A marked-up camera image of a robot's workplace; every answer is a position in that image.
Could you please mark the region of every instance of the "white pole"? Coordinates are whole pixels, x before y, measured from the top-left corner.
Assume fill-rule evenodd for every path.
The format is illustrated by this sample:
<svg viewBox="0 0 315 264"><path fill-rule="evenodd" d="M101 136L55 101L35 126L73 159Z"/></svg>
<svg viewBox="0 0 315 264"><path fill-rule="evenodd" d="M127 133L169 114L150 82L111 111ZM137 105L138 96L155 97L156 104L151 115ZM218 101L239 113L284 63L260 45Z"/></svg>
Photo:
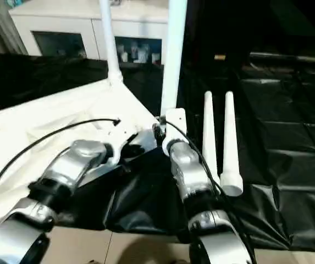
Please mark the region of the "white pole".
<svg viewBox="0 0 315 264"><path fill-rule="evenodd" d="M233 93L225 94L223 172L221 187L228 196L243 193L243 179L239 172Z"/></svg>
<svg viewBox="0 0 315 264"><path fill-rule="evenodd" d="M161 115L176 107L183 51L187 0L169 0L167 51L163 73Z"/></svg>
<svg viewBox="0 0 315 264"><path fill-rule="evenodd" d="M111 10L109 0L100 0L100 10L103 26L103 36L107 50L108 79L123 80L118 66L117 48L112 30Z"/></svg>
<svg viewBox="0 0 315 264"><path fill-rule="evenodd" d="M220 179L217 174L217 155L216 140L214 134L213 104L212 93L210 91L205 92L205 105L203 110L202 154L210 168L214 181L218 183L218 185L220 185Z"/></svg>

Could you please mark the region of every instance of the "white cone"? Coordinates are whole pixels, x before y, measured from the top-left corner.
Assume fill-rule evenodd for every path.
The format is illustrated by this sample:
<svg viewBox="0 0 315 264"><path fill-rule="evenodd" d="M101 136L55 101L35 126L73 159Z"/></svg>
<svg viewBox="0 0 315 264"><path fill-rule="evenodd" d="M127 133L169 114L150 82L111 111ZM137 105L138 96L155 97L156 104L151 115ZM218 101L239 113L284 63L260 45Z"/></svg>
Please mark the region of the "white cone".
<svg viewBox="0 0 315 264"><path fill-rule="evenodd" d="M243 179L239 172L233 93L225 95L223 172L221 187L228 196L243 193Z"/></svg>
<svg viewBox="0 0 315 264"><path fill-rule="evenodd" d="M210 168L214 181L218 183L218 185L220 185L220 179L217 174L213 104L212 93L210 91L205 92L205 105L203 111L202 155L204 156L206 163Z"/></svg>

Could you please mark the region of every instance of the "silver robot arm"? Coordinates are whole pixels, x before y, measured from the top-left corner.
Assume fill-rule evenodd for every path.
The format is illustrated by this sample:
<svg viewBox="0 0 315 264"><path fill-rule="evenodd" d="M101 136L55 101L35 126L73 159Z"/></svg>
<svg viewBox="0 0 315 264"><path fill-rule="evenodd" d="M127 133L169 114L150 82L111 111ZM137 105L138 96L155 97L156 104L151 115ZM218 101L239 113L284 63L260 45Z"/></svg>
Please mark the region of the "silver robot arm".
<svg viewBox="0 0 315 264"><path fill-rule="evenodd" d="M183 109L168 110L165 119L186 133ZM172 175L189 221L191 264L251 264L244 243L223 203L215 198L212 183L187 139L167 124L162 148L170 157Z"/></svg>
<svg viewBox="0 0 315 264"><path fill-rule="evenodd" d="M1 221L0 264L40 263L49 246L46 232L65 203L85 174L112 156L112 148L99 141L77 140L62 151Z"/></svg>

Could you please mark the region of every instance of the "tiled floor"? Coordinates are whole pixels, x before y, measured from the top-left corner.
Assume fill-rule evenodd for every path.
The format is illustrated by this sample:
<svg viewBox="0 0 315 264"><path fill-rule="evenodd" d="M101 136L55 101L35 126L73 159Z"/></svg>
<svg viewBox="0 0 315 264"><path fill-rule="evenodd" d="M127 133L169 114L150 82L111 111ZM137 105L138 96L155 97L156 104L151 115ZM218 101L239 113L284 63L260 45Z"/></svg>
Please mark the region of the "tiled floor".
<svg viewBox="0 0 315 264"><path fill-rule="evenodd" d="M173 238L56 227L42 264L170 264L189 261ZM315 264L315 252L256 250L258 264Z"/></svg>

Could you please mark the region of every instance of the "black plastic sheet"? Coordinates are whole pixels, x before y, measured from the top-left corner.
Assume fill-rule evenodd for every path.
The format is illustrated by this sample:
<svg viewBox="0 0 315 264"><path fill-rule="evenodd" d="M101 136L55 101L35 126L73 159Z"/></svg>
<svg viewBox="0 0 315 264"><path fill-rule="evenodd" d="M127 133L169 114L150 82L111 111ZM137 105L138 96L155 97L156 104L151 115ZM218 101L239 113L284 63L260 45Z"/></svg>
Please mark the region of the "black plastic sheet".
<svg viewBox="0 0 315 264"><path fill-rule="evenodd" d="M0 109L106 77L103 62L0 56ZM122 65L124 81L155 115L162 69ZM255 247L315 251L315 75L182 68L178 106L201 146L204 92L213 92L218 170L222 171L224 95L235 97L244 193L232 199ZM83 186L61 214L61 225L116 232L177 235L188 241L186 218L157 148Z"/></svg>

